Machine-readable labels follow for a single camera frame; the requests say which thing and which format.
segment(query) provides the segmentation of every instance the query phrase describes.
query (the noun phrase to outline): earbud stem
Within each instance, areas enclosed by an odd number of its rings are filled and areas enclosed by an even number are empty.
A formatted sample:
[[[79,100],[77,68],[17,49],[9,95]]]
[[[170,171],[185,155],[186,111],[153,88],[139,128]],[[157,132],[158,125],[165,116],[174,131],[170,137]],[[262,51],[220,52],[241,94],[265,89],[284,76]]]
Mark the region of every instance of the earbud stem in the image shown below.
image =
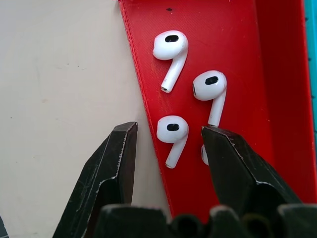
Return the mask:
[[[184,67],[188,51],[184,51],[173,59],[173,62],[164,78],[161,90],[165,93],[170,93]]]
[[[185,147],[186,141],[188,138],[188,134],[182,138],[180,141],[173,144],[173,147],[168,155],[168,158],[165,162],[165,165],[170,168],[174,169],[176,167],[176,164],[179,160],[180,155],[183,152],[183,149]]]
[[[222,110],[224,106],[224,101],[226,99],[226,92],[227,92],[227,89],[225,89],[223,93],[219,95],[219,97],[213,100],[211,112],[210,112],[209,120],[208,120],[209,125],[219,126],[221,114],[222,114]]]

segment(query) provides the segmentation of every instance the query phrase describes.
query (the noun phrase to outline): red plastic container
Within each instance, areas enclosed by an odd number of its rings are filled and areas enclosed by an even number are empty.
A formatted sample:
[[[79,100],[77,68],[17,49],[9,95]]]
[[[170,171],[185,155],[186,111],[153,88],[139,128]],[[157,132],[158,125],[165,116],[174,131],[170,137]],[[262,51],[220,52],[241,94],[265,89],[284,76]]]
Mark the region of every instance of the red plastic container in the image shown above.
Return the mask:
[[[227,77],[220,127],[244,136],[307,203],[317,201],[313,118],[301,0],[121,0],[121,12],[172,215],[203,221],[218,203],[200,154],[210,102],[194,98],[192,82],[207,70]],[[154,38],[185,33],[189,52],[170,94],[160,90],[170,61],[153,57]],[[156,137],[157,121],[183,117],[189,137],[175,169],[172,147]]]

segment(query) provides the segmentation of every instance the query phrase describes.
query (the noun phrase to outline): white earbud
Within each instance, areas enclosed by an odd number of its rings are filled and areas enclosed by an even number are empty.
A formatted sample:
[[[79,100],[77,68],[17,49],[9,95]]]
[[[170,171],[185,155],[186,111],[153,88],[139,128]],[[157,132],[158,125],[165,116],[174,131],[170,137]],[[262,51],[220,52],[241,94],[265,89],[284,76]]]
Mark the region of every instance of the white earbud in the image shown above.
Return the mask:
[[[174,169],[188,138],[188,124],[178,116],[166,116],[158,121],[157,137],[165,143],[174,143],[165,165]]]
[[[223,73],[219,71],[207,71],[202,73],[193,82],[194,96],[198,100],[212,100],[211,112],[208,124],[219,126],[227,92],[227,80]],[[208,165],[208,158],[205,146],[202,146],[202,159]]]
[[[171,60],[161,90],[170,93],[182,71],[188,53],[187,37],[180,31],[165,31],[154,39],[153,55],[159,60]]]

